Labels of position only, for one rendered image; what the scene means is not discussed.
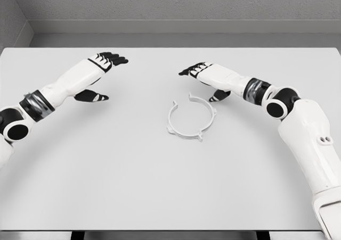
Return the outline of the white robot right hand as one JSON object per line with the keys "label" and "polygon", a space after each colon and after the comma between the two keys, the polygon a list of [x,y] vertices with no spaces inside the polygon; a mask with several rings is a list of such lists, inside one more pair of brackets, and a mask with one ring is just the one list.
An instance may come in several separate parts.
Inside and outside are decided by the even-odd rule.
{"label": "white robot right hand", "polygon": [[179,76],[191,76],[199,82],[214,87],[215,93],[209,102],[218,102],[226,99],[232,92],[236,92],[235,78],[239,75],[219,64],[201,62],[181,71]]}

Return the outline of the white pipe clamp half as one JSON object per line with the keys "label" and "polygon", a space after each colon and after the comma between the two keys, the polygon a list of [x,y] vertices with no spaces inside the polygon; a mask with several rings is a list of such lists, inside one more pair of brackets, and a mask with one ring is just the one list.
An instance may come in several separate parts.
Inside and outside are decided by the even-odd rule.
{"label": "white pipe clamp half", "polygon": [[186,136],[187,139],[197,139],[198,141],[202,142],[203,134],[212,126],[214,119],[217,115],[217,110],[210,104],[209,101],[201,97],[193,96],[191,93],[189,93],[189,101],[197,102],[197,103],[204,105],[208,109],[211,115],[211,119],[208,124],[206,124],[203,128],[199,129],[196,134]]}
{"label": "white pipe clamp half", "polygon": [[202,142],[203,141],[203,137],[202,137],[202,132],[201,131],[198,131],[197,134],[195,135],[186,135],[186,134],[183,134],[181,132],[179,132],[178,130],[176,130],[174,128],[174,126],[172,125],[172,122],[171,122],[171,116],[172,116],[172,113],[178,108],[178,104],[175,100],[173,100],[173,106],[171,107],[169,113],[168,113],[168,116],[167,116],[167,126],[166,126],[166,129],[168,131],[169,134],[171,135],[174,135],[174,136],[177,136],[181,139],[197,139],[198,141]]}

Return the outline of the wide white table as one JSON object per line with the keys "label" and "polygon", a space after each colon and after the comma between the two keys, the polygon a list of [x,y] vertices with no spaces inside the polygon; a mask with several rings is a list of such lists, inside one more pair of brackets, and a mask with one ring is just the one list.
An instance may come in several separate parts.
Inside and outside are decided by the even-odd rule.
{"label": "wide white table", "polygon": [[319,230],[312,195],[277,120],[230,95],[210,119],[189,94],[214,89],[179,72],[218,63],[320,104],[341,156],[341,56],[335,48],[114,48],[129,62],[68,98],[14,144],[0,169],[0,231]]}

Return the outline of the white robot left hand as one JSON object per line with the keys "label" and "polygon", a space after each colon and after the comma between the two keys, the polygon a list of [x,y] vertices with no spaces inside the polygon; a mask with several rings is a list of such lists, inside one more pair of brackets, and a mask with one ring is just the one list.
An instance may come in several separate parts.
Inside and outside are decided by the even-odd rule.
{"label": "white robot left hand", "polygon": [[81,102],[100,102],[109,99],[107,95],[99,94],[93,90],[87,89],[97,82],[111,68],[120,64],[128,63],[128,59],[119,54],[111,52],[101,52],[85,60],[80,61],[62,77],[68,94],[75,100]]}

